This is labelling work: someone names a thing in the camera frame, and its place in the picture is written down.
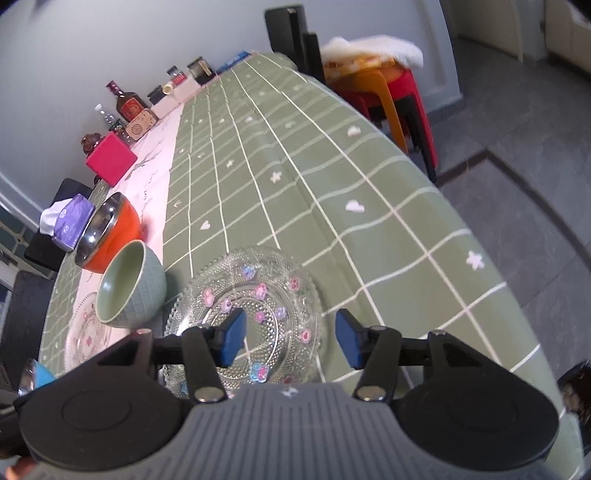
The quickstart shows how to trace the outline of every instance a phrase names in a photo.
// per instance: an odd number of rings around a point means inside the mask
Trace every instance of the green checkered tablecloth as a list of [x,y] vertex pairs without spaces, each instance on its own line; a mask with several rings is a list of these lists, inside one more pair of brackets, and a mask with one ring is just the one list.
[[[105,194],[95,190],[93,199]],[[565,478],[578,474],[576,419],[565,414],[540,344],[486,252],[408,157],[284,57],[253,56],[185,105],[163,240],[166,311],[229,250],[265,245],[304,265],[330,332],[317,377],[348,390],[358,376],[334,337],[338,308],[408,337],[447,330],[551,398],[561,427],[550,465]],[[68,255],[41,347],[56,374],[78,278]],[[420,382],[418,369],[403,373],[407,384]]]

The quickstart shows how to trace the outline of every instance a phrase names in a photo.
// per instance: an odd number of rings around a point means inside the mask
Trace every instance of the black chair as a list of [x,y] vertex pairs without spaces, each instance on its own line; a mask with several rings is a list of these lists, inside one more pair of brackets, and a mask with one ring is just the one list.
[[17,273],[14,281],[0,340],[0,365],[4,363],[15,391],[27,360],[39,360],[41,335],[53,285],[51,280],[24,270]]
[[265,23],[272,51],[283,53],[300,72],[326,83],[318,36],[308,32],[303,5],[265,10]]
[[[53,197],[52,204],[59,202],[60,200],[72,198],[78,193],[88,198],[92,193],[92,189],[77,180],[64,179],[56,196]],[[66,253],[61,248],[51,241],[49,235],[42,235],[41,232],[37,230],[37,233],[35,233],[29,246],[25,250],[24,256],[26,260],[30,260],[37,265],[41,265],[42,267],[57,272],[60,269],[65,254]]]

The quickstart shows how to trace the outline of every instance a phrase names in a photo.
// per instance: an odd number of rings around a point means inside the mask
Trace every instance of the red bottle label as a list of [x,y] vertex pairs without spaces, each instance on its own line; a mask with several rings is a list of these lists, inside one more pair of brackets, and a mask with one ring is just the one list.
[[121,115],[131,122],[144,109],[135,98],[130,98],[121,106]]

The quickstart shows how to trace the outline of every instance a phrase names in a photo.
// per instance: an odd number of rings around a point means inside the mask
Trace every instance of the white fluffy cloth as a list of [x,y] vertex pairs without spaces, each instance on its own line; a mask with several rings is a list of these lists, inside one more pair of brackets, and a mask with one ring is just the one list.
[[410,69],[423,66],[423,52],[414,43],[387,35],[359,38],[347,41],[343,37],[331,39],[320,49],[322,62],[339,61],[361,54],[374,54],[393,58]]

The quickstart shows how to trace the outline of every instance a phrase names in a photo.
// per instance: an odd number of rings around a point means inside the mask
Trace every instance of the light green ceramic bowl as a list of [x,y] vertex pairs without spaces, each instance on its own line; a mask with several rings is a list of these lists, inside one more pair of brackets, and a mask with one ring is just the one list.
[[125,245],[111,261],[96,294],[96,316],[111,327],[135,330],[164,304],[166,277],[156,254],[141,240]]

